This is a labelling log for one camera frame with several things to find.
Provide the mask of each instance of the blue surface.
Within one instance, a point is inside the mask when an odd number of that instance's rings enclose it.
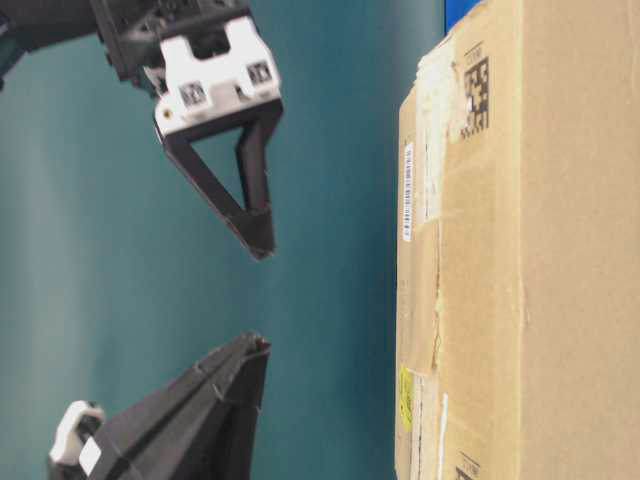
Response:
[[[0,478],[44,477],[70,401],[115,413],[246,330],[273,343],[253,478],[394,478],[397,111],[444,4],[254,13],[286,108],[268,152],[278,252],[262,263],[164,157],[152,102],[96,39],[7,76]],[[202,146],[225,179],[231,141]]]
[[[446,31],[458,23],[480,0],[446,0]]]

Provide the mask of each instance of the cardboard box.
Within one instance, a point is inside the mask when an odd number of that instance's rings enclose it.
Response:
[[[400,130],[399,480],[640,478],[640,2],[485,1]]]

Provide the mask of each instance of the yellow sticker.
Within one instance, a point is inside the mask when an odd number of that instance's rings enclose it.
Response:
[[[411,403],[413,397],[413,375],[407,367],[400,365],[398,375],[398,398],[400,408],[400,418],[407,432],[411,431]]]

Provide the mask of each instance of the teal background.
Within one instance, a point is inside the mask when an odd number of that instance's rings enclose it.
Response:
[[[0,478],[44,477],[70,401],[124,409],[247,330],[273,343],[253,478],[393,478],[397,110],[443,0],[253,4],[286,108],[262,263],[163,156],[152,101],[95,38],[7,77]],[[232,140],[201,146],[224,179]]]

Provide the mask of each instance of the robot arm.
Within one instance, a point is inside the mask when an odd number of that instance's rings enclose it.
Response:
[[[280,77],[243,0],[0,0],[0,86],[24,52],[97,33],[121,81],[157,98],[167,156],[257,259],[275,249],[265,148]],[[191,144],[241,128],[237,203]]]
[[[72,403],[49,480],[249,480],[268,356],[269,344],[247,335],[109,420]]]

